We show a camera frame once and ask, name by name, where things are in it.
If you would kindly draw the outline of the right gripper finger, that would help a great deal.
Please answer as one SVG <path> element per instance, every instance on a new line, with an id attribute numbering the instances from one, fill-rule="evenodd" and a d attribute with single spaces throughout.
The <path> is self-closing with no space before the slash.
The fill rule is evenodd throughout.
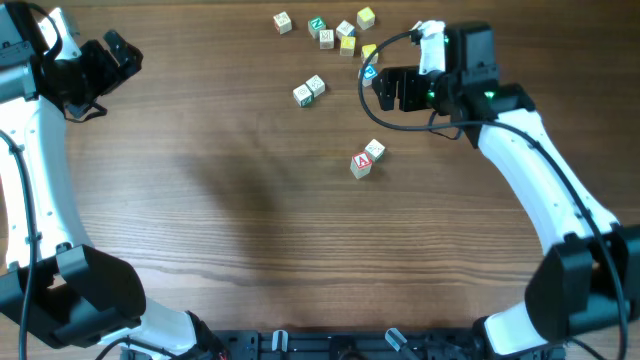
<path id="1" fill-rule="evenodd" d="M 397 83 L 397 69 L 395 67 L 382 69 L 372 80 L 373 88 L 391 88 Z"/>
<path id="2" fill-rule="evenodd" d="M 395 108 L 397 96 L 397 86 L 395 84 L 373 84 L 372 88 L 383 111 L 391 111 Z"/>

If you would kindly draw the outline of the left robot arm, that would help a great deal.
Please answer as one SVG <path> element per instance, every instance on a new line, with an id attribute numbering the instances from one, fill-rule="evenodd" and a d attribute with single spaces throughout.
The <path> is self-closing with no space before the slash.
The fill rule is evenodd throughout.
<path id="1" fill-rule="evenodd" d="M 97 250 L 76 208 L 66 127 L 104 116 L 98 98 L 142 67 L 117 32 L 77 44 L 62 12 L 1 5 L 1 190 L 8 220 L 1 311 L 51 348 L 122 346 L 131 357 L 226 359 L 191 312 L 149 299 L 134 268 Z"/>

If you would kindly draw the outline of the red letter A block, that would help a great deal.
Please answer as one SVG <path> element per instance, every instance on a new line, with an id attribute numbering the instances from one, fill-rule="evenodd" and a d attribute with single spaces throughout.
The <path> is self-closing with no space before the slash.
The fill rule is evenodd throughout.
<path id="1" fill-rule="evenodd" d="M 372 159 L 366 152 L 354 154 L 351 157 L 350 170 L 356 179 L 368 175 L 373 165 Z"/>

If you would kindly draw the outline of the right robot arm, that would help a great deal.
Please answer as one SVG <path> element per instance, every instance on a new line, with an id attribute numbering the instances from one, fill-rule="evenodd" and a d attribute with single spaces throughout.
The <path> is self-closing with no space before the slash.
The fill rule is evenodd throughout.
<path id="1" fill-rule="evenodd" d="M 432 20 L 406 36 L 420 61 L 372 80 L 380 107 L 429 110 L 426 132 L 468 138 L 510 185 L 543 251 L 520 303 L 478 319 L 461 341 L 426 341 L 422 357 L 549 359 L 611 326 L 625 357 L 639 317 L 638 228 L 621 225 L 582 185 L 525 90 L 501 82 L 489 24 Z"/>

